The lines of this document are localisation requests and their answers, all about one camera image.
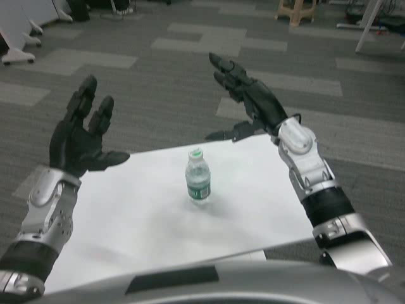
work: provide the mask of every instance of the bottle cap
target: bottle cap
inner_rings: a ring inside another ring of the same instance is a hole
[[[189,160],[201,160],[203,158],[203,151],[197,148],[189,152]]]

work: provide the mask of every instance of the plastic bottle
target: plastic bottle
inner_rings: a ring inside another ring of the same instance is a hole
[[[211,193],[211,172],[200,148],[189,152],[185,181],[192,202],[197,205],[207,203],[207,198]]]

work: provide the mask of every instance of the wooden stool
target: wooden stool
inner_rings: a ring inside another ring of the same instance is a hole
[[[312,7],[306,9],[302,8],[304,0],[295,0],[294,8],[284,6],[284,1],[280,0],[275,16],[276,20],[278,16],[288,16],[290,17],[290,26],[292,27],[297,27],[302,18],[311,18],[311,22],[314,22],[316,0],[312,1]]]

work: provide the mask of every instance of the green label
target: green label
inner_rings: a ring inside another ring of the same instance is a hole
[[[211,184],[203,188],[194,188],[187,185],[187,188],[189,188],[189,195],[195,200],[203,200],[211,193]]]

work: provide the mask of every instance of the white tabletop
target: white tabletop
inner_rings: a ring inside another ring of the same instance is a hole
[[[189,201],[185,183],[188,152],[196,147],[211,170],[205,209]],[[287,166],[267,135],[133,154],[82,182],[73,235],[47,293],[312,238]]]

